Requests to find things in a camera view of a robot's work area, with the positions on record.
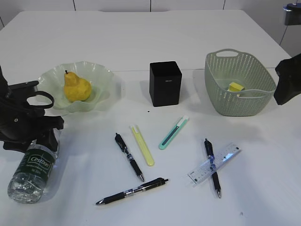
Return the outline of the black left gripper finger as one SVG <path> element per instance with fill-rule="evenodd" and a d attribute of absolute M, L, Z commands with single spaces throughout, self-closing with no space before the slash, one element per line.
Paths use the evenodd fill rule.
<path fill-rule="evenodd" d="M 37 144 L 47 147 L 54 153 L 58 152 L 58 140 L 55 136 L 55 129 L 44 131 L 38 138 Z"/>

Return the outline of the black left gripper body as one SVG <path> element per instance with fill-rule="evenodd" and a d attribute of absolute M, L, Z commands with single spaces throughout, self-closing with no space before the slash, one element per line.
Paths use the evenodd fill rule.
<path fill-rule="evenodd" d="M 49 129 L 63 129 L 61 116 L 46 116 L 45 109 L 54 105 L 54 98 L 45 91 L 36 90 L 38 81 L 8 85 L 0 82 L 0 140 L 3 149 L 26 151 L 32 141 Z M 51 103 L 31 105 L 27 99 L 44 96 Z"/>

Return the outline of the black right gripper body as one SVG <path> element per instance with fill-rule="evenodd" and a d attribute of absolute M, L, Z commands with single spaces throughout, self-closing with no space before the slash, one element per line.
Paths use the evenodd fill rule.
<path fill-rule="evenodd" d="M 283 105 L 301 93 L 301 55 L 280 61 L 275 71 L 279 79 L 274 99 Z"/>

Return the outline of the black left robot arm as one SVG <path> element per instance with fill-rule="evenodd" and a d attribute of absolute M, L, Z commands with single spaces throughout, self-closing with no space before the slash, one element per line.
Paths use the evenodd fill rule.
<path fill-rule="evenodd" d="M 46 116 L 45 110 L 54 106 L 52 95 L 37 90 L 38 81 L 8 85 L 0 74 L 0 140 L 3 149 L 25 153 L 30 144 L 43 145 L 58 153 L 58 138 L 54 130 L 62 130 L 61 116 Z M 51 101 L 47 105 L 31 105 L 28 98 L 44 96 Z"/>

